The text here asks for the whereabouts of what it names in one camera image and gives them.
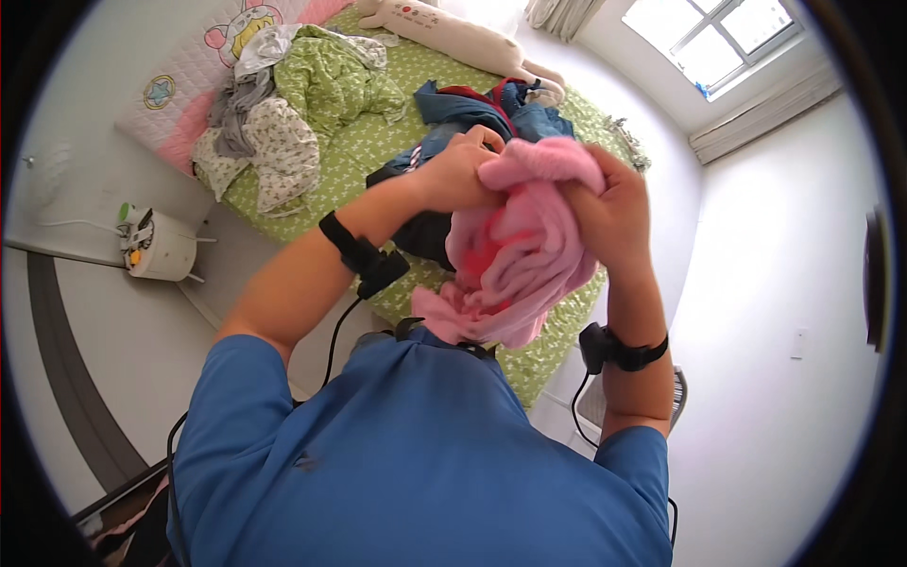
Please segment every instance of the green bedsheet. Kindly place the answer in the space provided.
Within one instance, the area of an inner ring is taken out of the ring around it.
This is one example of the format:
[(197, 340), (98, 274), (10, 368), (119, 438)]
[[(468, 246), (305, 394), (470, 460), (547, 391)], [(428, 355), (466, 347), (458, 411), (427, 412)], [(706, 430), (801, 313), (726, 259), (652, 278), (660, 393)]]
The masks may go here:
[[(358, 12), (350, 6), (328, 20), (325, 27), (336, 25), (347, 34), (386, 33), (382, 28), (360, 30), (356, 25), (358, 19)], [(399, 46), (387, 49), (387, 73), (404, 93), (414, 92), (429, 79), (435, 79), (439, 87), (466, 84), (484, 93), (501, 80), (497, 75), (473, 69), (403, 38)], [(567, 88), (567, 99), (560, 110), (565, 118), (573, 122), (578, 138), (584, 142), (597, 142), (626, 163), (631, 163), (633, 151), (616, 133), (611, 118), (574, 89)], [(335, 135), (328, 148), (320, 149), (320, 184), (307, 195), (308, 210), (297, 215), (270, 219), (257, 214), (258, 176), (251, 167), (230, 184), (223, 199), (240, 217), (266, 236), (288, 243), (316, 226), (328, 212), (365, 191), (366, 175), (417, 143), (428, 131), (429, 127), (422, 123), (411, 99), (407, 102), (403, 120), (391, 126), (378, 114), (360, 115)], [(437, 290), (450, 278), (450, 274), (432, 261), (405, 256), (412, 266), (409, 273), (368, 301), (379, 317), (393, 324), (409, 317), (409, 298), (415, 286)], [(529, 408), (535, 403), (545, 383), (566, 357), (589, 318), (605, 279), (605, 272), (601, 270), (588, 285), (553, 308), (541, 335), (526, 347), (497, 349), (497, 359), (523, 406)]]

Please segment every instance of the black wrist strap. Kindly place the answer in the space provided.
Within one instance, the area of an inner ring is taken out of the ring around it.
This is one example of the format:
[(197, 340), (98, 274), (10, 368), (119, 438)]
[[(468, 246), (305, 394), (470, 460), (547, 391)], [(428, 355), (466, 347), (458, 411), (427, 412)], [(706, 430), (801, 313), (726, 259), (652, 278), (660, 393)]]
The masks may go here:
[(354, 238), (333, 211), (318, 223), (318, 227), (340, 250), (344, 265), (362, 279), (356, 290), (362, 299), (371, 298), (409, 271), (409, 263), (399, 252), (394, 250), (388, 254), (375, 248), (366, 237)]
[(607, 326), (589, 323), (580, 333), (580, 351), (590, 374), (600, 374), (606, 362), (616, 364), (625, 372), (639, 372), (665, 356), (668, 336), (655, 348), (628, 347)]

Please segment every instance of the pink fluffy cloth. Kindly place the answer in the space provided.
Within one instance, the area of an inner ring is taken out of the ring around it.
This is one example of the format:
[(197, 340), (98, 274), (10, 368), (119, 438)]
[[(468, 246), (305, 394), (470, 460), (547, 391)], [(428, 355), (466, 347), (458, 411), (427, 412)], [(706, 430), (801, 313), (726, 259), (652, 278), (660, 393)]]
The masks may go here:
[(479, 167), (479, 179), (507, 201), (453, 214), (445, 247), (456, 278), (440, 295), (414, 289), (413, 315), (447, 343), (523, 347), (539, 336), (548, 310), (599, 266), (555, 181), (578, 180), (601, 195), (605, 180), (582, 145), (565, 137), (512, 139)]

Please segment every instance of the light switch plate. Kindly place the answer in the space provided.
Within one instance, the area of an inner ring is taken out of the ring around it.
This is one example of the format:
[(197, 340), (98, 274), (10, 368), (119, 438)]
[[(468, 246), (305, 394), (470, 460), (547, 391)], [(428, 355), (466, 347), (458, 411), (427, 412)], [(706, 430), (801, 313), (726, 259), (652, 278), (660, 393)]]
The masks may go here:
[(794, 360), (803, 360), (803, 353), (806, 350), (806, 327), (800, 327), (794, 333), (794, 345), (791, 348), (791, 358)]

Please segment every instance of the cartoon mouse print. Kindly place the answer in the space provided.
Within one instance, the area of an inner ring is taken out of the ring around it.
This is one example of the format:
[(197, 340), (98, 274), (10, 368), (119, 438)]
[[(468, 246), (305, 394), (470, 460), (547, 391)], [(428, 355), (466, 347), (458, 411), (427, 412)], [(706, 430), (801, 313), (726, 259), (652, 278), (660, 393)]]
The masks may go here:
[(264, 4), (264, 0), (243, 0), (242, 12), (229, 24), (215, 25), (205, 32), (205, 44), (217, 49), (220, 60), (232, 67), (258, 30), (279, 24), (283, 24), (283, 17), (277, 8)]

